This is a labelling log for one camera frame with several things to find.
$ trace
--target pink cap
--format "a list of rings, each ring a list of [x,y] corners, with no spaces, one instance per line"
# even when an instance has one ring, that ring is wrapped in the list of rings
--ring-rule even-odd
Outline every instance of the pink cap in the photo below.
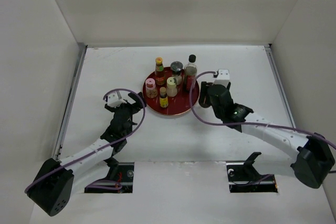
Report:
[[[147,89],[150,89],[150,90],[155,89],[155,81],[153,78],[148,78],[145,83],[146,83]]]

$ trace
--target red tray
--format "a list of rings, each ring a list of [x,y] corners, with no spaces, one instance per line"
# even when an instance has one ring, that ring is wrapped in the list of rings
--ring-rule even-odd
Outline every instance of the red tray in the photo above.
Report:
[[[164,71],[166,74],[166,79],[172,76],[172,70],[170,69],[170,67],[165,67]],[[147,79],[148,78],[155,79],[155,72],[152,72],[147,77]],[[146,95],[146,85],[145,83],[143,84],[142,92],[143,92],[143,96],[145,97],[148,107],[150,107],[152,110],[162,115],[181,115],[190,110],[189,93],[183,91],[183,83],[177,86],[178,93],[175,97],[168,97],[168,107],[165,109],[160,107],[160,103],[159,103],[161,87],[166,87],[166,85],[156,85],[156,88],[158,90],[157,97],[148,98]],[[200,87],[198,86],[198,83],[196,82],[195,88],[192,94],[193,95],[192,97],[193,105],[195,105],[195,103],[198,100],[198,96],[200,94],[199,88]]]

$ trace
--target small bottle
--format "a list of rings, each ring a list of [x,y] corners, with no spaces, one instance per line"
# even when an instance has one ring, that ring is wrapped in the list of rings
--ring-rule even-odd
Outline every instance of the small bottle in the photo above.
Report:
[[[194,64],[196,61],[195,55],[189,56],[189,63],[184,68],[184,81],[183,81],[183,90],[186,92],[190,91],[191,84],[193,83],[196,74],[197,66]]]
[[[158,89],[156,88],[155,81],[153,78],[148,78],[145,82],[146,84],[146,95],[148,98],[155,98],[158,95]]]
[[[162,108],[168,107],[167,91],[166,91],[166,88],[164,87],[160,88],[160,106]]]
[[[164,67],[162,64],[162,58],[161,57],[157,57],[155,59],[155,82],[156,85],[164,85],[166,82],[166,74],[164,72]]]
[[[174,61],[171,65],[170,68],[173,72],[172,77],[176,79],[176,85],[180,85],[182,83],[182,69],[183,69],[183,64],[179,61]]]
[[[177,95],[176,79],[174,77],[169,77],[167,79],[167,95],[169,97]]]

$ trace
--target jar lid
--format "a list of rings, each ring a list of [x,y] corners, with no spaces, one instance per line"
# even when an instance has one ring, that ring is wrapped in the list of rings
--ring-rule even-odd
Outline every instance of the jar lid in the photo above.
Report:
[[[150,90],[155,89],[155,80],[153,78],[148,78],[145,83],[146,83],[146,88]]]
[[[161,57],[157,57],[155,59],[155,62],[156,62],[156,64],[162,64],[162,58]]]
[[[174,77],[169,77],[167,79],[167,88],[169,89],[176,88],[176,79]]]
[[[166,93],[167,93],[167,91],[166,91],[166,88],[165,88],[165,87],[160,88],[160,94],[161,94],[161,95],[164,95],[164,94],[166,94]]]
[[[174,74],[180,74],[183,69],[183,64],[179,61],[174,61],[170,64],[170,68]]]

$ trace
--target bottle label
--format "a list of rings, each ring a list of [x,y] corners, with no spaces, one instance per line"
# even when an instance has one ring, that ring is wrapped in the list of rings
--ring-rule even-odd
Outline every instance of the bottle label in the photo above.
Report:
[[[164,67],[163,67],[163,65],[160,65],[160,66],[156,65],[155,70],[158,71],[158,72],[162,72],[164,70]]]
[[[187,76],[187,85],[186,85],[186,89],[189,91],[191,88],[191,84],[193,83],[195,76]]]
[[[157,85],[164,85],[164,78],[165,78],[165,76],[163,76],[163,77],[155,76],[156,84]]]
[[[168,97],[165,97],[165,98],[160,97],[160,106],[162,108],[167,108],[168,107]]]

